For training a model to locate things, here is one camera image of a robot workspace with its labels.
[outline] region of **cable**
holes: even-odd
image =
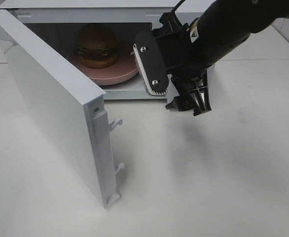
[[[175,13],[175,11],[183,4],[183,2],[185,2],[186,0],[180,0],[178,4],[176,4],[175,7],[173,7],[172,11],[171,11],[171,15]]]

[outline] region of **microwave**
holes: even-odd
[[[178,12],[178,18],[192,22],[211,2],[202,1],[194,12]],[[133,43],[138,32],[159,28],[161,15],[176,3],[6,0],[0,5],[0,45],[24,103],[104,208],[120,198],[115,175],[124,166],[114,166],[110,141],[122,120],[109,123],[104,100],[157,97],[146,93],[139,74],[101,88],[66,57],[87,23],[107,24],[118,39]]]

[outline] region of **white table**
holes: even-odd
[[[289,236],[289,60],[222,61],[213,111],[106,102],[122,199],[103,210],[0,65],[0,236]]]

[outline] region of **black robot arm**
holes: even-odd
[[[207,68],[277,18],[289,18],[289,0],[216,0],[190,25],[175,15],[177,6],[160,19],[162,27],[136,36],[134,51],[148,93],[165,96],[169,81],[177,90],[167,109],[211,110]]]

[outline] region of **hamburger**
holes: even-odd
[[[85,25],[77,36],[78,59],[89,68],[106,68],[117,60],[117,38],[101,23]]]

